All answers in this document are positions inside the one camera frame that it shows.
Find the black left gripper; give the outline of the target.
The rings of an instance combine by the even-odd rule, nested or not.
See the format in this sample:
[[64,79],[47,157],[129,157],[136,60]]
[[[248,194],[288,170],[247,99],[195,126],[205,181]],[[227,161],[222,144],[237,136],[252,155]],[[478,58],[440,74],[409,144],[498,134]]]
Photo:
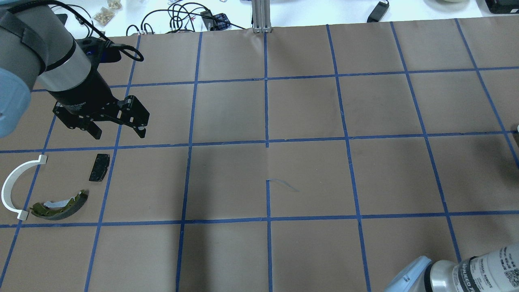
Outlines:
[[96,70],[72,89],[49,93],[57,101],[53,113],[67,128],[87,131],[94,139],[100,140],[102,130],[97,122],[113,122],[128,126],[139,138],[145,138],[149,111],[134,95],[117,99]]

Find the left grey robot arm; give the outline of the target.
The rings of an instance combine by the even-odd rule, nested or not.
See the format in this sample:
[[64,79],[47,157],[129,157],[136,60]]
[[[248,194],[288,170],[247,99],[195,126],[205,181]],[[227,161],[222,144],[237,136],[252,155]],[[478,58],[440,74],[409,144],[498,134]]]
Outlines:
[[114,43],[94,26],[98,37],[74,39],[51,5],[74,13],[57,0],[1,2],[1,137],[15,130],[39,83],[55,98],[53,113],[67,128],[98,140],[102,130],[97,122],[110,121],[144,138],[149,111],[135,96],[115,98],[98,72],[99,64],[118,62],[122,55],[141,62],[141,52]]

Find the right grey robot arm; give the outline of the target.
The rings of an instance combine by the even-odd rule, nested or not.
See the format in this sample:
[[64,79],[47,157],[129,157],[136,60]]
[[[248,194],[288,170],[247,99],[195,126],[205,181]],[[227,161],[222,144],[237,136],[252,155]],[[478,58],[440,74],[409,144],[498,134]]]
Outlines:
[[458,264],[421,256],[401,270],[386,292],[517,292],[519,244],[514,243]]

